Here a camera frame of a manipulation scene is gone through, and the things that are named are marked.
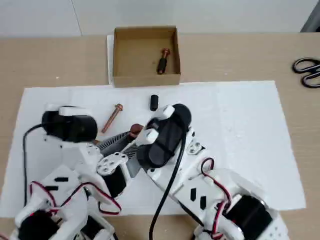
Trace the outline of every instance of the white wall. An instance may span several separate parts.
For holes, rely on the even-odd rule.
[[[183,33],[299,32],[317,2],[0,0],[0,36],[100,35],[139,25],[177,25]]]
[[[0,0],[0,36],[80,36],[71,0]]]

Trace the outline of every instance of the black cable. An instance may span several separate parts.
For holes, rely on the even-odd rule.
[[[164,206],[165,201],[166,201],[166,199],[167,199],[167,197],[169,195],[170,189],[171,189],[171,187],[172,187],[172,185],[173,185],[173,183],[175,181],[175,178],[177,176],[182,157],[184,155],[185,146],[186,146],[187,130],[185,128],[182,128],[182,130],[183,130],[183,134],[182,134],[180,152],[179,152],[178,158],[176,160],[176,163],[175,163],[171,178],[169,180],[169,183],[168,183],[168,185],[167,185],[167,187],[166,187],[166,189],[164,191],[164,194],[163,194],[163,196],[161,198],[161,201],[160,201],[160,203],[159,203],[159,205],[158,205],[158,207],[157,207],[157,209],[155,211],[155,214],[153,216],[153,219],[152,219],[152,222],[151,222],[151,225],[150,225],[150,229],[149,229],[149,240],[153,240],[154,239],[153,233],[154,233],[154,229],[155,229],[155,225],[156,225],[157,219],[158,219],[160,211],[161,211],[162,207]]]
[[[28,201],[28,177],[27,177],[27,151],[26,151],[26,144],[27,144],[27,136],[33,130],[39,129],[43,126],[43,124],[37,124],[31,127],[28,131],[26,131],[23,135],[23,142],[22,142],[22,150],[23,150],[23,181],[24,181],[24,207],[27,205]]]

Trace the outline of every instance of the screw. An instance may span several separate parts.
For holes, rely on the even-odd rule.
[[[170,55],[170,50],[169,48],[164,48],[162,49],[162,58],[166,59]]]
[[[110,127],[110,125],[112,124],[112,122],[115,120],[118,113],[123,110],[124,110],[124,106],[122,106],[122,104],[118,103],[117,105],[115,105],[115,110],[113,111],[112,115],[109,117],[108,121],[104,125],[101,132],[105,133],[107,129]]]
[[[162,58],[160,59],[160,62],[158,64],[157,73],[158,74],[164,74],[167,66],[167,57],[170,55],[169,48],[162,49]]]

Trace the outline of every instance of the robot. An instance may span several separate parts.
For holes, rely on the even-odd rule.
[[[264,191],[230,169],[216,168],[216,159],[197,141],[191,117],[185,105],[167,105],[145,126],[94,145],[89,142],[98,130],[89,111],[48,107],[44,137],[61,145],[63,164],[31,182],[10,239],[117,240],[102,215],[121,211],[117,197],[143,169],[164,192],[149,239],[169,196],[199,223],[195,240],[288,240],[286,225],[264,201]],[[88,205],[92,198],[99,213]]]

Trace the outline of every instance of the open cardboard box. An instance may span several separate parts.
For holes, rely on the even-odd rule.
[[[162,49],[170,49],[165,74],[157,67]],[[114,30],[113,82],[115,87],[178,85],[178,31],[175,26],[118,27]]]

